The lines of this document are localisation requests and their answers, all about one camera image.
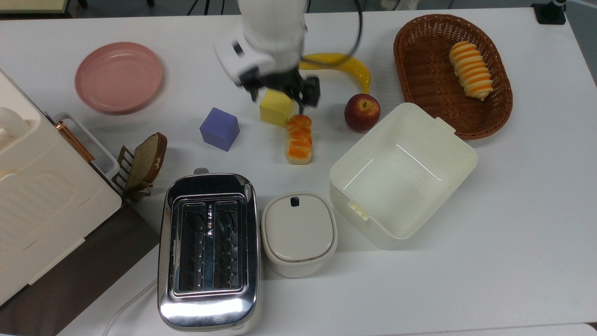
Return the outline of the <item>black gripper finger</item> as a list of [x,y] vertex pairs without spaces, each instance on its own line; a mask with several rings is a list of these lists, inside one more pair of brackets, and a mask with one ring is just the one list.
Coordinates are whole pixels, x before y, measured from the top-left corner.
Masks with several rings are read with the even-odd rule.
[[320,99],[320,83],[318,76],[309,76],[302,86],[302,113],[306,108],[316,108]]
[[256,102],[262,82],[258,75],[242,75],[241,86],[250,94],[252,102]]

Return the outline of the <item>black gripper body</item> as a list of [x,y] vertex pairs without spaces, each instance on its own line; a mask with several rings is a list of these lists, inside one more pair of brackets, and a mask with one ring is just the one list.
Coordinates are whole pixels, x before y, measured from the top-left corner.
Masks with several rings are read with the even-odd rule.
[[247,71],[247,75],[258,75],[262,87],[280,91],[292,100],[302,102],[304,78],[300,75],[298,68],[282,73],[262,75],[258,67],[252,67]]

